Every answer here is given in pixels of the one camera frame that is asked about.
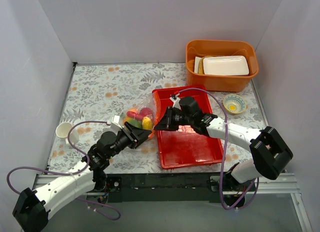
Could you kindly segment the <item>red pomegranate toy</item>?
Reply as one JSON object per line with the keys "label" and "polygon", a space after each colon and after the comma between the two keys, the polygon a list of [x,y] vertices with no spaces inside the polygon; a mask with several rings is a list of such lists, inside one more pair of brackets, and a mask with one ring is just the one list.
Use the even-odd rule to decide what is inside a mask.
{"label": "red pomegranate toy", "polygon": [[143,115],[144,117],[153,118],[153,111],[151,108],[148,107],[140,109],[139,114]]}

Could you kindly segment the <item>small patterned bowl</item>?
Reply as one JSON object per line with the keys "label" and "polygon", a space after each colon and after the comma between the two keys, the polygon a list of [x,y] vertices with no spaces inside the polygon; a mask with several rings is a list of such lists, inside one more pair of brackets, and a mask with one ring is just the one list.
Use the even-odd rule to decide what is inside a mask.
{"label": "small patterned bowl", "polygon": [[231,114],[240,114],[247,108],[245,100],[238,94],[228,94],[223,99],[223,106]]}

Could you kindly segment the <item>white rectangular plate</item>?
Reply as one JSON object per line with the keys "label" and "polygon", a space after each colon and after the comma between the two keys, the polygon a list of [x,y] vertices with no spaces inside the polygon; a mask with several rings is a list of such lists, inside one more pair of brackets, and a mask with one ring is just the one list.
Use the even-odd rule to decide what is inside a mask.
{"label": "white rectangular plate", "polygon": [[250,72],[244,56],[205,57],[202,66],[205,75],[246,76]]}

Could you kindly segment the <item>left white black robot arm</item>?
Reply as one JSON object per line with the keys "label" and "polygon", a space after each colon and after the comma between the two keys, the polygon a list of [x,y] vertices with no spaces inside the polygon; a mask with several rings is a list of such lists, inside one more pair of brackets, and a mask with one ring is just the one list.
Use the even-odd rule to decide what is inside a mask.
{"label": "left white black robot arm", "polygon": [[128,122],[117,133],[104,132],[67,173],[35,190],[23,190],[12,212],[14,218],[23,231],[41,231],[56,212],[83,193],[103,191],[107,185],[104,170],[109,166],[110,159],[126,147],[139,147],[151,134],[151,130],[135,127]]}

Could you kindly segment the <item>red chili pepper toy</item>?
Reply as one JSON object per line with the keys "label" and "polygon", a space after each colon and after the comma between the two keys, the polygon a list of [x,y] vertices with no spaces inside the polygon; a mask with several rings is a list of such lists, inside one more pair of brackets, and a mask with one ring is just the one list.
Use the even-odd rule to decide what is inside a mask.
{"label": "red chili pepper toy", "polygon": [[135,120],[139,120],[139,121],[142,121],[144,116],[137,113],[137,112],[134,112],[134,111],[127,111],[126,113],[127,117],[130,117],[132,119],[135,119]]}

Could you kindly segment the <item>yellow plates in bin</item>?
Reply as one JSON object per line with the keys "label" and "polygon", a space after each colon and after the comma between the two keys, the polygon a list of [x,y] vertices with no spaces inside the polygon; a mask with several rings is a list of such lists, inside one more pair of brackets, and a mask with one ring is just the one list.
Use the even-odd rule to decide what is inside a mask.
{"label": "yellow plates in bin", "polygon": [[204,58],[207,58],[207,56],[195,57],[195,60],[194,60],[194,73],[201,74],[201,75],[205,74]]}

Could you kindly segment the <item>green orange mango toy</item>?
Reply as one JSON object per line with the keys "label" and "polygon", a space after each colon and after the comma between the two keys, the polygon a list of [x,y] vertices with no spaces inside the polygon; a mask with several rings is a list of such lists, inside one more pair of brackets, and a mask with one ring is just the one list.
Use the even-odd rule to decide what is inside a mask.
{"label": "green orange mango toy", "polygon": [[123,123],[129,123],[131,124],[132,126],[135,126],[137,128],[142,128],[142,122],[141,121],[138,121],[136,119],[133,119],[133,118],[130,118],[130,117],[126,117],[124,120],[123,120]]}

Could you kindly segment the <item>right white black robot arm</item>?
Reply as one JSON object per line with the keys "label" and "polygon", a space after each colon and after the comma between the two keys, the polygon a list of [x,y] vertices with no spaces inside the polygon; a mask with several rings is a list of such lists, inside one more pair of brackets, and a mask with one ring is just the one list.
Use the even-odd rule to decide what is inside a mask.
{"label": "right white black robot arm", "polygon": [[292,160],[293,153],[273,127],[263,130],[226,123],[217,115],[205,113],[193,97],[179,100],[179,107],[167,107],[155,125],[157,131],[177,131],[189,125],[197,134],[223,139],[252,154],[248,161],[237,163],[222,177],[222,185],[239,190],[245,183],[259,177],[275,180]]}

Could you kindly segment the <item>yellow corn toy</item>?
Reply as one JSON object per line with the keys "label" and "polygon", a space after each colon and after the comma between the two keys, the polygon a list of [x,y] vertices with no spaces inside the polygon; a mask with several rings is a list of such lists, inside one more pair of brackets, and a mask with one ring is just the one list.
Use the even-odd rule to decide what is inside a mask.
{"label": "yellow corn toy", "polygon": [[141,124],[142,124],[142,128],[145,130],[152,130],[153,129],[152,120],[147,116],[142,119]]}

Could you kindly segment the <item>aluminium frame rail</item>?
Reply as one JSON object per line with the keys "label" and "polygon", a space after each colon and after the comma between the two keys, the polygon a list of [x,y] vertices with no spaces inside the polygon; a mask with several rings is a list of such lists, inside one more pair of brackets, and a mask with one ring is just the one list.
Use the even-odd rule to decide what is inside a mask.
{"label": "aluminium frame rail", "polygon": [[[212,192],[218,192],[219,187],[213,185],[213,181],[218,181],[220,176],[217,172],[202,173],[130,173],[130,174],[109,174],[109,180],[120,178],[119,192],[124,192],[126,188],[133,191],[149,189],[151,191],[158,188],[183,188],[196,190],[204,188]],[[282,173],[276,180],[264,177],[259,179],[258,193],[262,194],[290,194],[299,193],[300,188],[295,175],[292,173]]]}

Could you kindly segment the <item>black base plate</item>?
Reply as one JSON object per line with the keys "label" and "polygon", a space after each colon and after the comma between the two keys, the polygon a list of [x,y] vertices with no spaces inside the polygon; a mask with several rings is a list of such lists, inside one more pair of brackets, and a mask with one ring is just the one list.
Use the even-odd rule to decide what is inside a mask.
{"label": "black base plate", "polygon": [[131,173],[109,174],[106,187],[91,190],[85,195],[103,202],[120,203],[133,201],[208,201],[220,203],[217,181],[219,173]]}

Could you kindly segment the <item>white cup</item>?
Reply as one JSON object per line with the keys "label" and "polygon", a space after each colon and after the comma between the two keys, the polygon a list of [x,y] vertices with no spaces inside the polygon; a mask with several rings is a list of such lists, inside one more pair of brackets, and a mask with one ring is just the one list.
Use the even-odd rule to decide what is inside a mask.
{"label": "white cup", "polygon": [[[60,139],[64,139],[66,145],[70,144],[67,136],[70,130],[72,129],[72,127],[73,125],[71,123],[63,122],[55,130],[56,136]],[[79,134],[75,129],[70,133],[70,141],[72,144],[75,144],[79,141]]]}

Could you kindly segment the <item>clear zip top bag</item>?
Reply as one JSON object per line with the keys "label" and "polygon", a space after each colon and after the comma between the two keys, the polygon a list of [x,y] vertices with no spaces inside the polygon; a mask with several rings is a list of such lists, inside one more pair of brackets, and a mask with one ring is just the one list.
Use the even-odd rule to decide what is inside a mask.
{"label": "clear zip top bag", "polygon": [[125,122],[140,128],[151,131],[149,139],[154,137],[155,122],[158,119],[157,114],[157,100],[154,93],[149,94],[137,105],[125,109],[121,115],[119,123],[124,126]]}

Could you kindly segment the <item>red plastic tray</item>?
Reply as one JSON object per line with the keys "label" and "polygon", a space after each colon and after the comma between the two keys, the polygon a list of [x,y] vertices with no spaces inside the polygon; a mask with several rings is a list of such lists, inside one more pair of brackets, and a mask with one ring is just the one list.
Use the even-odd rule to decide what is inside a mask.
{"label": "red plastic tray", "polygon": [[[161,119],[173,102],[170,96],[186,88],[201,88],[203,85],[154,89],[156,116]],[[179,97],[195,98],[205,113],[213,113],[207,93],[199,90],[182,92]],[[178,131],[155,131],[159,160],[163,169],[201,166],[221,163],[223,146],[220,139],[197,134],[190,126],[180,126]]]}

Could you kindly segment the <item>orange plastic bin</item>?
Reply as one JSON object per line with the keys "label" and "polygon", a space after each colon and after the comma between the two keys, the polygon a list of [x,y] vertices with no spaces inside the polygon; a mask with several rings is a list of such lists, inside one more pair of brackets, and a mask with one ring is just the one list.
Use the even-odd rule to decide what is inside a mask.
{"label": "orange plastic bin", "polygon": [[[195,57],[244,56],[249,69],[247,76],[216,76],[194,72]],[[244,41],[192,40],[185,49],[186,83],[203,85],[209,91],[240,92],[259,73],[253,46]]]}

